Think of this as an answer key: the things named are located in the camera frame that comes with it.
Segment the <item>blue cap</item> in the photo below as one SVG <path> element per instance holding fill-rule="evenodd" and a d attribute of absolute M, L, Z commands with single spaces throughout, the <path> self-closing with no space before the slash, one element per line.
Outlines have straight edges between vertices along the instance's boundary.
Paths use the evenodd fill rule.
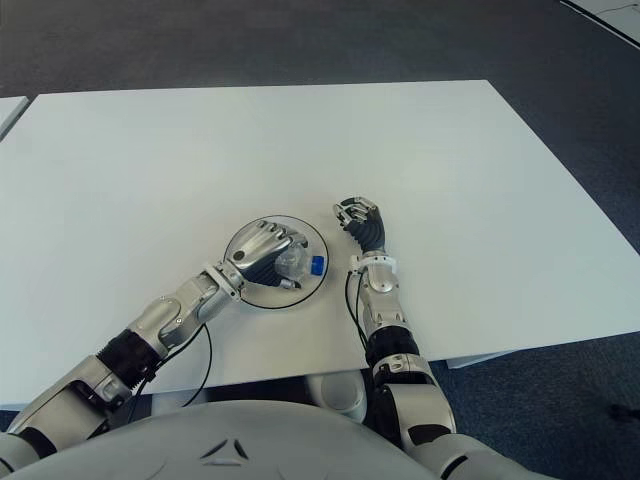
<path fill-rule="evenodd" d="M 314 255 L 311 259 L 311 275 L 321 276 L 324 272 L 324 257 Z"/>

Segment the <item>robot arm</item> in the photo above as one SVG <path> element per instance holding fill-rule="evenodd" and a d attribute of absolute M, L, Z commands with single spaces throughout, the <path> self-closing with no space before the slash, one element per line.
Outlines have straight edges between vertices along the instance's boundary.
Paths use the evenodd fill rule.
<path fill-rule="evenodd" d="M 449 402 L 400 306 L 396 261 L 385 251 L 378 207 L 353 197 L 334 205 L 334 213 L 362 248 L 362 256 L 352 258 L 351 272 L 360 275 L 366 356 L 375 388 L 369 407 L 373 429 L 443 480 L 549 479 L 456 433 Z"/>
<path fill-rule="evenodd" d="M 31 402 L 0 434 L 0 477 L 109 429 L 109 419 L 170 351 L 225 306 L 239 301 L 245 281 L 287 286 L 275 259 L 301 234 L 257 221 L 216 266 L 153 301 L 97 355 L 90 355 Z"/>

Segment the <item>round transparent disc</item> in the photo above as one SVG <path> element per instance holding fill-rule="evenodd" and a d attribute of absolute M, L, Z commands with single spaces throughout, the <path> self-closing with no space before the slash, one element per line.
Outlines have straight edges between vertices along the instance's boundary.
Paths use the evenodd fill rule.
<path fill-rule="evenodd" d="M 322 235 L 309 225 L 307 222 L 295 217 L 287 217 L 285 215 L 273 215 L 270 217 L 262 217 L 248 223 L 236 233 L 225 251 L 225 258 L 229 252 L 234 251 L 233 245 L 237 238 L 242 233 L 251 227 L 258 221 L 276 222 L 281 223 L 287 227 L 302 233 L 309 242 L 307 250 L 310 256 L 319 255 L 325 259 L 324 272 L 322 276 L 307 275 L 301 282 L 301 288 L 294 288 L 286 290 L 280 287 L 267 287 L 264 285 L 258 285 L 255 283 L 247 282 L 242 292 L 242 300 L 249 305 L 261 308 L 287 308 L 297 303 L 300 303 L 309 298 L 320 287 L 324 278 L 327 276 L 327 270 L 329 268 L 329 251 L 327 245 L 322 238 Z"/>

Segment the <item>floor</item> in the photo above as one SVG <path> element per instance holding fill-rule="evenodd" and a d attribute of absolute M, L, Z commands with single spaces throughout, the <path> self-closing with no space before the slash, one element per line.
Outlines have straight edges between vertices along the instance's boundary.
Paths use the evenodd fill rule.
<path fill-rule="evenodd" d="M 0 97 L 486 78 L 640 251 L 640 51 L 554 0 L 0 6 Z M 636 479 L 640 424 L 607 408 L 640 407 L 638 366 L 631 334 L 433 368 L 461 432 L 547 475 Z"/>

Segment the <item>white table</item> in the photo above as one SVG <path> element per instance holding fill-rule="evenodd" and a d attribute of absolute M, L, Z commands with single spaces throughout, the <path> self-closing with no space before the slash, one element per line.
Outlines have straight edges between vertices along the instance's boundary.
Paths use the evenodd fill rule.
<path fill-rule="evenodd" d="M 324 287 L 211 324 L 209 385 L 365 365 L 331 205 L 381 207 L 431 360 L 640 330 L 640 258 L 485 81 L 43 95 L 0 143 L 0 403 L 24 402 L 254 218 L 314 224 Z M 192 388 L 197 342 L 150 392 Z"/>
<path fill-rule="evenodd" d="M 28 102 L 27 97 L 0 98 L 0 140 Z"/>

